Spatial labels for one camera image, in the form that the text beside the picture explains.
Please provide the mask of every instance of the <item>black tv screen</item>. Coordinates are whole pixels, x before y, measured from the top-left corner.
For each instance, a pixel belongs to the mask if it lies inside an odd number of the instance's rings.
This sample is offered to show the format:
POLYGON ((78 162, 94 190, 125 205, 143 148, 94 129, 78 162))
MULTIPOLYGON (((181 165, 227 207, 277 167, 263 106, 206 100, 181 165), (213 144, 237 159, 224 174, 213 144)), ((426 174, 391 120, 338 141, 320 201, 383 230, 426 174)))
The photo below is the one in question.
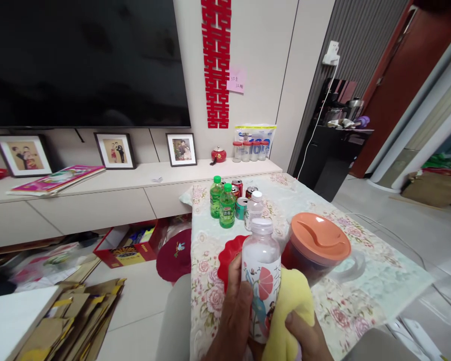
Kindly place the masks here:
POLYGON ((0 0, 4 127, 190 127, 173 0, 0 0))

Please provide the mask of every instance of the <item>floor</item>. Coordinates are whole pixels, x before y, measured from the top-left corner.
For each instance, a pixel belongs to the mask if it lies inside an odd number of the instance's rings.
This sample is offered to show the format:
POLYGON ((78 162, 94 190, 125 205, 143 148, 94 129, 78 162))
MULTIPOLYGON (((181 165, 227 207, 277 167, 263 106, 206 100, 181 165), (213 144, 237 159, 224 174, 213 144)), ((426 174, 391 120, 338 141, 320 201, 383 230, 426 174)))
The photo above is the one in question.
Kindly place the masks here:
MULTIPOLYGON (((451 300, 451 208, 436 210, 394 200, 391 195, 349 176, 333 204, 345 213, 364 214, 397 233, 424 258, 427 270, 436 278, 435 285, 451 300)), ((388 231, 358 216, 351 217, 421 264, 419 257, 388 231)), ((102 262, 87 283, 112 278, 127 278, 127 281, 98 361, 154 361, 172 285, 158 276, 155 261, 116 269, 102 262)), ((451 307, 432 287, 406 308, 402 316, 418 321, 451 361, 451 307)))
MULTIPOLYGON (((424 259, 435 286, 451 301, 451 207, 433 209, 392 199, 393 195, 348 176, 332 203, 345 213, 368 216, 401 237, 424 259)), ((350 216, 422 266, 420 258, 383 227, 350 216)), ((428 288, 401 316, 418 321, 451 361, 451 306, 434 288, 428 288)))

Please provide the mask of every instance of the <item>black cabinet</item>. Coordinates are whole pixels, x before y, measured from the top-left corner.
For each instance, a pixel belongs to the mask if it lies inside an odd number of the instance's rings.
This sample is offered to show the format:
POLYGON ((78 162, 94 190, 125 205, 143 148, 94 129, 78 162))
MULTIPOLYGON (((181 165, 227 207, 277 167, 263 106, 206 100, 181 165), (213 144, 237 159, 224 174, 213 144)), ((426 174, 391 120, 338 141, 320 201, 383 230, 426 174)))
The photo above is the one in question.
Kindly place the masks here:
MULTIPOLYGON (((313 129, 309 129, 304 139, 294 171, 295 177, 301 168, 312 132, 313 129)), ((369 129, 346 130, 317 126, 298 180, 331 202, 372 132, 369 129)))

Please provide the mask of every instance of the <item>magazine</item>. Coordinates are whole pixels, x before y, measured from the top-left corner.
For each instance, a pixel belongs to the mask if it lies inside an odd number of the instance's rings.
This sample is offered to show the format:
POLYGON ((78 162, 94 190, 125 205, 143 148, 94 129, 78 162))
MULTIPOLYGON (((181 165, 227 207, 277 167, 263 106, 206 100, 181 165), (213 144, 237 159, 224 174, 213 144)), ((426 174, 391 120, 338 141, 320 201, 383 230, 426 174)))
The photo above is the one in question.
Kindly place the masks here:
POLYGON ((73 165, 30 183, 12 188, 8 195, 47 196, 89 179, 105 170, 101 166, 73 165))

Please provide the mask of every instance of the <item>soda can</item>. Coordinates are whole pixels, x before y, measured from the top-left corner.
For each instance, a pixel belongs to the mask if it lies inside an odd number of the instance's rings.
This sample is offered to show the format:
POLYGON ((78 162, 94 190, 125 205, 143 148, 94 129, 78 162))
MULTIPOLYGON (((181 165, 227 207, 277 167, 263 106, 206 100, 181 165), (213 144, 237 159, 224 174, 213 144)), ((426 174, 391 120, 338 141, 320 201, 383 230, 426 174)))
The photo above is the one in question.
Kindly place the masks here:
POLYGON ((246 197, 237 198, 236 202, 236 218, 240 220, 244 220, 244 215, 246 213, 248 199, 246 197))
POLYGON ((259 190, 259 188, 254 187, 254 186, 250 186, 250 187, 247 188, 247 190, 246 190, 246 198, 247 198, 247 199, 251 199, 251 197, 252 197, 252 192, 255 192, 255 191, 258 191, 258 190, 259 190))
POLYGON ((232 185, 233 185, 233 186, 237 186, 237 188, 239 188, 239 197, 242 197, 242 195, 244 194, 244 193, 242 192, 242 190, 243 190, 242 180, 240 180, 240 179, 235 179, 235 180, 232 181, 232 185))
POLYGON ((232 193, 234 193, 234 196, 236 196, 236 201, 237 198, 239 198, 241 196, 241 193, 239 192, 239 187, 237 186, 232 186, 232 193))

